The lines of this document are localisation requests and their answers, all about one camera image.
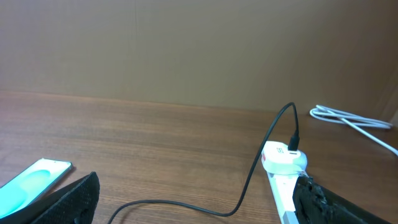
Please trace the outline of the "Galaxy S25 smartphone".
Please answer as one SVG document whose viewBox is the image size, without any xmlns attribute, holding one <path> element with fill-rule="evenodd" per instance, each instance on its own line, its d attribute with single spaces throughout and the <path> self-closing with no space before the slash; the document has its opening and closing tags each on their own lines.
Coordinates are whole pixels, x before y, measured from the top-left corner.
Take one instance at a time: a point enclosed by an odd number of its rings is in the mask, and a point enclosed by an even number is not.
<svg viewBox="0 0 398 224">
<path fill-rule="evenodd" d="M 1 187 L 1 217 L 40 199 L 73 168 L 69 161 L 41 158 Z"/>
</svg>

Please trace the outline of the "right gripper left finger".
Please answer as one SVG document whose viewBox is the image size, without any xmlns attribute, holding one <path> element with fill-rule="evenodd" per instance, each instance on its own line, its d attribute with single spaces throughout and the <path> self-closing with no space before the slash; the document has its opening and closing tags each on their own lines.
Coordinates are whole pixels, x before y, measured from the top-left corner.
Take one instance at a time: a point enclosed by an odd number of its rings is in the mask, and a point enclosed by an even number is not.
<svg viewBox="0 0 398 224">
<path fill-rule="evenodd" d="M 96 172 L 1 218 L 1 224 L 91 224 L 100 196 Z"/>
</svg>

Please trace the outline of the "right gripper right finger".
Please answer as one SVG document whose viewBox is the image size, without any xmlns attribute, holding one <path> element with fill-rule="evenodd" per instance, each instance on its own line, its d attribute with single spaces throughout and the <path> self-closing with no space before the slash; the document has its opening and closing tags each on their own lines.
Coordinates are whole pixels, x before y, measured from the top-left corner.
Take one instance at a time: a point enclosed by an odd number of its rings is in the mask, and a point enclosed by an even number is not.
<svg viewBox="0 0 398 224">
<path fill-rule="evenodd" d="M 295 215 L 304 224 L 390 224 L 300 175 L 293 192 Z"/>
</svg>

